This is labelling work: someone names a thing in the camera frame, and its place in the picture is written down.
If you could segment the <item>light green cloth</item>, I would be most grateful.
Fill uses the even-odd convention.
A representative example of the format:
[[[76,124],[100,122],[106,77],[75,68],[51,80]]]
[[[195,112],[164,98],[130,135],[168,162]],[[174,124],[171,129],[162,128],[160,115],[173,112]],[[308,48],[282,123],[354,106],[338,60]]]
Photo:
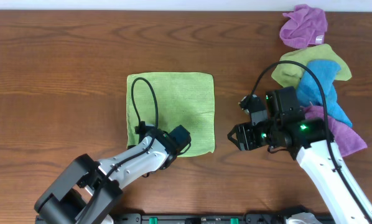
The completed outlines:
[[[158,106],[159,129],[170,132],[182,125],[191,135],[185,157],[215,150],[215,91],[213,76],[201,72],[147,72],[127,77],[126,122],[128,145],[135,145],[139,121],[155,124]]]

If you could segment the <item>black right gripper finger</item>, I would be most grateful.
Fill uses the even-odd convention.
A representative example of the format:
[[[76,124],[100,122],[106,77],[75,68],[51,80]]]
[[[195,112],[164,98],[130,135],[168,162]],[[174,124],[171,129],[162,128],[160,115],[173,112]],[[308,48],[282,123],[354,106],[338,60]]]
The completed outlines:
[[[233,137],[228,137],[228,140],[231,141],[239,149],[239,141]]]
[[[232,130],[227,134],[227,137],[228,137],[228,139],[232,139],[233,138],[233,135],[236,133],[236,131],[237,131],[237,125],[235,125],[233,128],[232,128]]]

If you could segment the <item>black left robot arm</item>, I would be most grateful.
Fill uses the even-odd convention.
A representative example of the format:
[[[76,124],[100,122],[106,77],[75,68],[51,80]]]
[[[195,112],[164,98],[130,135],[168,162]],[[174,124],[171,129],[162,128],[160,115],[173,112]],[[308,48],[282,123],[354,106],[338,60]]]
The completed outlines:
[[[46,223],[112,223],[110,211],[123,189],[139,177],[166,169],[191,142],[177,126],[167,133],[151,128],[143,140],[116,156],[74,159],[34,205]]]

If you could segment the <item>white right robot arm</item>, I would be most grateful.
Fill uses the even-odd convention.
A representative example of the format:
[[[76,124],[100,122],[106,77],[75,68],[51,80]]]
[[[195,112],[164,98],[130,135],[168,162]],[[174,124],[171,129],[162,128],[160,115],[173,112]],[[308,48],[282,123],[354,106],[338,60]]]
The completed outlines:
[[[346,166],[322,119],[279,126],[269,119],[237,124],[227,135],[241,151],[287,151],[315,184],[335,223],[372,223],[372,204]]]

